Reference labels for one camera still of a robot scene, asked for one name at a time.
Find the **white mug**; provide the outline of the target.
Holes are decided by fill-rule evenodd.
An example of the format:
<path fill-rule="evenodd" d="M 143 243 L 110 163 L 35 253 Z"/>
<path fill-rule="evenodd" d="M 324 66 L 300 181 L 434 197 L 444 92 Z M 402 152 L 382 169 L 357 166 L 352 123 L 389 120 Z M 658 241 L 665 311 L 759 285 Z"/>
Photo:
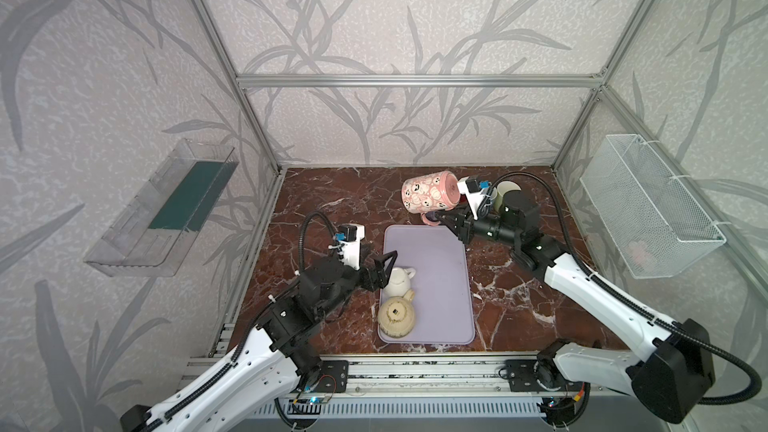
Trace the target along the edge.
<path fill-rule="evenodd" d="M 382 292 L 387 297 L 403 297 L 410 289 L 417 271 L 411 267 L 393 267 L 389 281 Z"/>

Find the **light green mug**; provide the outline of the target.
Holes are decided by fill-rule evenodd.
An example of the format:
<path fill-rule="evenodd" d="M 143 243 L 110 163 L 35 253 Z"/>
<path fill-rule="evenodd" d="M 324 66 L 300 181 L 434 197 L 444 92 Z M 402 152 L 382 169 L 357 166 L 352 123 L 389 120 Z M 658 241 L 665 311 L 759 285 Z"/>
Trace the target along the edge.
<path fill-rule="evenodd" d="M 519 191 L 520 186 L 513 181 L 502 181 L 496 186 L 496 196 L 494 199 L 494 208 L 499 209 L 503 204 L 504 195 L 510 191 Z"/>

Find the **beige stoneware mug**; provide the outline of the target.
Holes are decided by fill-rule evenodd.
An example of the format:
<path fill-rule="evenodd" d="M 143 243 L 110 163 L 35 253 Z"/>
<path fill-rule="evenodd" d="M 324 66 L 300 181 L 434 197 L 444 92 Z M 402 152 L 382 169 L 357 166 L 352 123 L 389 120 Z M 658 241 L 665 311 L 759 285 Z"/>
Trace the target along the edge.
<path fill-rule="evenodd" d="M 414 329 L 416 324 L 414 296 L 415 292 L 408 290 L 403 296 L 387 299 L 379 307 L 377 322 L 384 335 L 402 338 Z"/>

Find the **pink patterned mug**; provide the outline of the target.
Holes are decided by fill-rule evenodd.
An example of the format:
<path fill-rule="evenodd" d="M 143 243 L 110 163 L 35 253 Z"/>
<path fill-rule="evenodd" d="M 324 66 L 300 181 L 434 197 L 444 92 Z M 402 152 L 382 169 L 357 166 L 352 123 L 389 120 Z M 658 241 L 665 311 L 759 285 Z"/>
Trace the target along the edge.
<path fill-rule="evenodd" d="M 439 226 L 436 213 L 460 203 L 458 179 L 449 170 L 408 179 L 402 185 L 401 199 L 410 214 L 418 214 L 426 225 Z"/>

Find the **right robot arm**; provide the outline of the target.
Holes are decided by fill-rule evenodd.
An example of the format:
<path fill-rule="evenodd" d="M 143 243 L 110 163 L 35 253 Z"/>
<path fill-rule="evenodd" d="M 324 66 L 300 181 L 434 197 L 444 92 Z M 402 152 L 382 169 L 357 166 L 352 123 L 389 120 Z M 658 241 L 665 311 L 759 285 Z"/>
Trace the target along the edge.
<path fill-rule="evenodd" d="M 661 420 L 680 424 L 714 384 L 711 353 L 664 329 L 661 315 L 580 266 L 565 244 L 540 230 L 539 207 L 522 191 L 505 193 L 499 210 L 486 216 L 459 208 L 426 216 L 464 244 L 482 238 L 507 246 L 516 264 L 579 304 L 628 348 L 609 351 L 558 339 L 537 355 L 542 387 L 603 386 L 636 398 Z"/>

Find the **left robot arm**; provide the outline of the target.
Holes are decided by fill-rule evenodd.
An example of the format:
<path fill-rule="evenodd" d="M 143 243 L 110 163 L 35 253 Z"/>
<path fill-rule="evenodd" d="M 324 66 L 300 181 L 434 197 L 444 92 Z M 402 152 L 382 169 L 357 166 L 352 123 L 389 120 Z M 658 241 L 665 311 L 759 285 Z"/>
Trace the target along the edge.
<path fill-rule="evenodd" d="M 315 384 L 323 361 L 311 345 L 321 325 L 358 289 L 376 292 L 398 255 L 353 268 L 337 253 L 316 261 L 258 313 L 238 345 L 190 385 L 156 405 L 135 405 L 124 431 L 227 431 L 266 403 Z"/>

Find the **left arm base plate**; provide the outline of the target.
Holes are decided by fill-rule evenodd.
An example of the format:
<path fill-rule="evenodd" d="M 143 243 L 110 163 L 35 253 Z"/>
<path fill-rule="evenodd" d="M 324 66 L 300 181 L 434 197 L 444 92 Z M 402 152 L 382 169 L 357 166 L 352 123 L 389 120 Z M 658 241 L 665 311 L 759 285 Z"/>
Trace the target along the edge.
<path fill-rule="evenodd" d="M 323 360 L 318 371 L 311 372 L 299 382 L 299 390 L 312 394 L 336 394 L 346 391 L 350 362 Z"/>

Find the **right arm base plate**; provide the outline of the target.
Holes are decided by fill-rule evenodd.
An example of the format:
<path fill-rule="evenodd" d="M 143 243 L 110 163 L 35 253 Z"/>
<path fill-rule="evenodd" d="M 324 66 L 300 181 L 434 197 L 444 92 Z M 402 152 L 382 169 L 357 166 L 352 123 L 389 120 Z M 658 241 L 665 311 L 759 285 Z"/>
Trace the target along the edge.
<path fill-rule="evenodd" d="M 575 395 L 582 382 L 566 380 L 553 366 L 536 359 L 506 360 L 497 375 L 507 382 L 512 392 L 564 393 Z"/>

